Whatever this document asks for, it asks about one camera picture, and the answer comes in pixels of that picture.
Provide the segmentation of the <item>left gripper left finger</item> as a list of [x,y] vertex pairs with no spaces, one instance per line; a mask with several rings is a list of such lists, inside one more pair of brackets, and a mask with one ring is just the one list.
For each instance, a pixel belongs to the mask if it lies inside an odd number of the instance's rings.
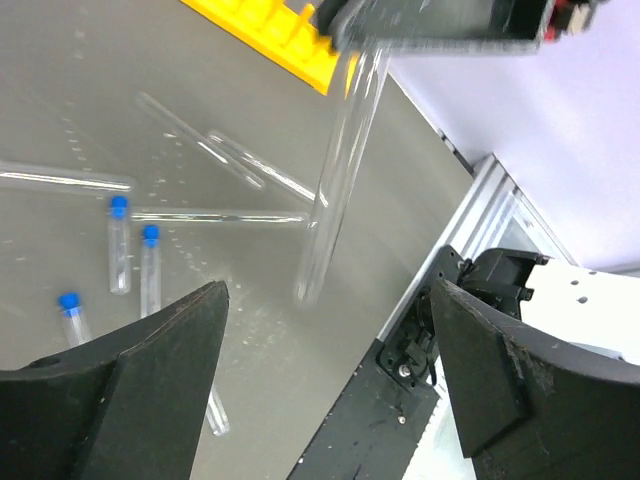
[[229,312],[212,281],[83,345],[1,374],[5,479],[190,477]]

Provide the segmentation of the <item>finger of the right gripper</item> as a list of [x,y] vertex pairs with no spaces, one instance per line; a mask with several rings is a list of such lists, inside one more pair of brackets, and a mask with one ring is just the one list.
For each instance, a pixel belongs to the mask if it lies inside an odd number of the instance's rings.
[[542,44],[553,6],[538,0],[323,1],[314,21],[339,53],[523,54]]

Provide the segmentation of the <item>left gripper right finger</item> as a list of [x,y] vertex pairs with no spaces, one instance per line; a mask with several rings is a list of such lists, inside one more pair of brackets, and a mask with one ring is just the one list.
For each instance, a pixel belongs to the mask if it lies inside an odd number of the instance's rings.
[[636,479],[639,369],[455,284],[430,302],[462,454],[479,479]]

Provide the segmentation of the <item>yellow test tube rack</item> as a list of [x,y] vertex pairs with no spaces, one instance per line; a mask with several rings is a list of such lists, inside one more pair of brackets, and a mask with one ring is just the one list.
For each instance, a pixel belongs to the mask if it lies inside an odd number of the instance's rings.
[[311,23],[315,7],[297,13],[279,0],[184,0],[192,10],[327,95],[339,54]]

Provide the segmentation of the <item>long glass test tube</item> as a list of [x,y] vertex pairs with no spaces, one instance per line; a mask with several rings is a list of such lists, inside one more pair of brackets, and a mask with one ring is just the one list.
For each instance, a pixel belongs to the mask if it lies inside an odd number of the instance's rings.
[[285,225],[305,226],[309,215],[299,211],[196,209],[173,207],[149,207],[134,209],[130,218],[136,222],[171,225]]

